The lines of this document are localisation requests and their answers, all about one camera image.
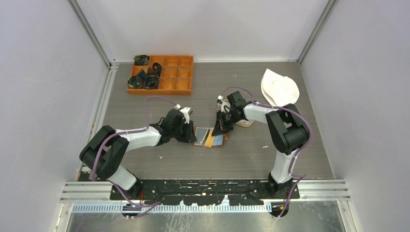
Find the orange leather card holder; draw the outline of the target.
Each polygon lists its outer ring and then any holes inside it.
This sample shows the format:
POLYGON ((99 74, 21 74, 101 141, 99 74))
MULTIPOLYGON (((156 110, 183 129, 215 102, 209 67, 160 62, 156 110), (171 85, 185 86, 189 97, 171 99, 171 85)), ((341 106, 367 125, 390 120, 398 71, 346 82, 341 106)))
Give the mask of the orange leather card holder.
POLYGON ((192 142, 193 146, 214 148, 223 147, 225 143, 229 140, 229 134, 223 135, 212 135, 212 128, 204 127, 194 127, 194 135, 196 137, 196 142, 192 142))

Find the gold card black stripe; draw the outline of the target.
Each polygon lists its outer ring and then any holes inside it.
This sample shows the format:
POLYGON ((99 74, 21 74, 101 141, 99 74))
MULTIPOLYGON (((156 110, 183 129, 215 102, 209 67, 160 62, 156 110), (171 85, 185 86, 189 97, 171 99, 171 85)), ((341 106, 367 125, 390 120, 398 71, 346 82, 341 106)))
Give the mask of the gold card black stripe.
POLYGON ((215 136, 213 136, 213 129, 209 129, 205 138, 204 146, 211 148, 215 141, 215 136))

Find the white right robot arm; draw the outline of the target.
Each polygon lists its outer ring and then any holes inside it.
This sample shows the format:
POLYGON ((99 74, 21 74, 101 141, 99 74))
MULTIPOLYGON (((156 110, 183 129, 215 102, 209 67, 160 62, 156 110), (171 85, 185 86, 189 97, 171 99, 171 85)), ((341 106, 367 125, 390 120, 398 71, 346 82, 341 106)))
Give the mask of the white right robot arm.
POLYGON ((310 141, 310 127, 306 120, 294 104, 280 107, 248 102, 238 91, 228 95, 227 101, 219 95, 217 105, 220 109, 217 110, 212 136, 229 133, 241 120, 253 120, 268 126, 277 154, 266 187, 273 198, 281 198, 292 185, 297 156, 310 141))

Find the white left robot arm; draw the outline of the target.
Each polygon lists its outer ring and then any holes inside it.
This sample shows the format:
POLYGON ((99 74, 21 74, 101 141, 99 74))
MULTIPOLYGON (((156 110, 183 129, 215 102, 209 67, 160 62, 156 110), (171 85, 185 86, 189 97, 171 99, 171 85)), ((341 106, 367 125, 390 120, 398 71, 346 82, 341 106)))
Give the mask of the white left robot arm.
POLYGON ((171 139, 181 143, 195 142, 191 114, 189 107, 172 109, 158 123, 143 129, 115 130, 103 126, 80 152, 79 159, 94 172, 94 176, 114 183, 124 196, 134 200, 139 197, 142 187, 139 178, 121 166, 125 153, 160 146, 171 139))

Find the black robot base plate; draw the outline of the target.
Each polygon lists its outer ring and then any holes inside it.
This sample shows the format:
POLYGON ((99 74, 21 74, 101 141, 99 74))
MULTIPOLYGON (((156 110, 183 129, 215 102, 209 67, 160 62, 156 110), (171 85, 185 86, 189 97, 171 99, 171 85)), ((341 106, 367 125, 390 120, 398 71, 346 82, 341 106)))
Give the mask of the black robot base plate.
POLYGON ((230 206, 262 205, 264 201, 300 197, 297 187, 289 186, 274 192, 264 179, 146 179, 141 180, 138 189, 138 194, 127 197, 142 200, 145 204, 161 202, 163 205, 221 205, 224 199, 230 206))

